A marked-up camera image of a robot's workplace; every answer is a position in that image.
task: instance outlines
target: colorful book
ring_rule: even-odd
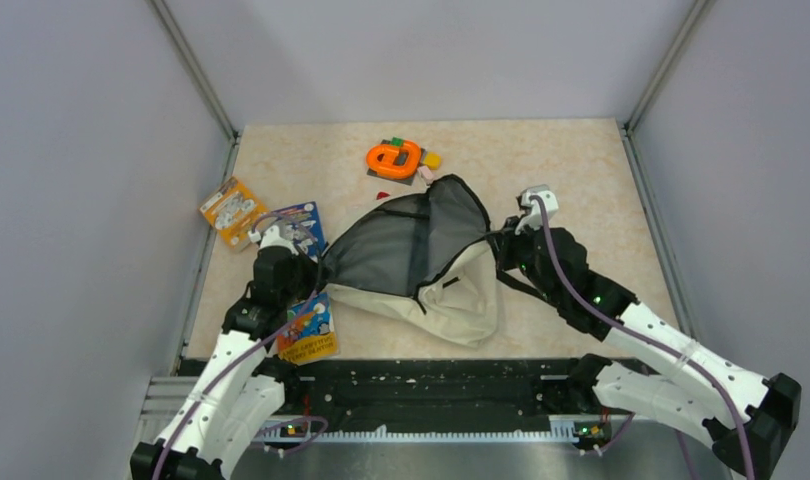
[[[303,227],[311,232],[311,235],[316,237],[317,244],[319,244],[320,248],[325,249],[326,242],[323,236],[323,226],[320,223],[320,213],[317,209],[317,202],[300,203],[290,207],[279,208],[278,210],[273,210],[273,212],[288,216],[292,218],[294,222],[301,223]],[[317,251],[314,240],[308,238],[307,235],[303,234],[302,231],[294,225],[287,225],[286,229],[287,231],[284,232],[284,236],[288,239],[292,239],[293,243],[296,244],[298,248],[313,260],[316,260],[321,252]]]
[[[287,311],[293,324],[276,339],[279,358],[302,365],[336,355],[339,347],[328,294],[317,295],[308,313],[297,317],[301,308],[295,305]]]

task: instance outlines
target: orange toy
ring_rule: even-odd
[[[402,154],[405,154],[406,158],[400,164],[398,159]],[[367,152],[367,166],[380,177],[404,180],[414,176],[417,167],[420,166],[422,156],[423,151],[420,146],[410,140],[402,140],[401,146],[383,143]]]

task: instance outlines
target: white wall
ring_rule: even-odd
[[[627,118],[690,0],[170,0],[236,125]]]
[[[810,0],[717,2],[637,138],[704,341],[802,383],[773,478],[810,478]]]
[[[127,471],[226,153],[146,2],[0,0],[0,479]]]

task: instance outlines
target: bag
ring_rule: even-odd
[[[496,331],[490,218],[459,177],[385,198],[349,225],[320,259],[333,300],[470,347]]]

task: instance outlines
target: pink object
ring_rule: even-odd
[[[423,181],[426,182],[426,186],[431,185],[431,182],[434,181],[435,178],[434,173],[431,171],[429,167],[425,165],[420,165],[420,167],[417,168],[417,173],[420,175],[420,178],[422,178]]]

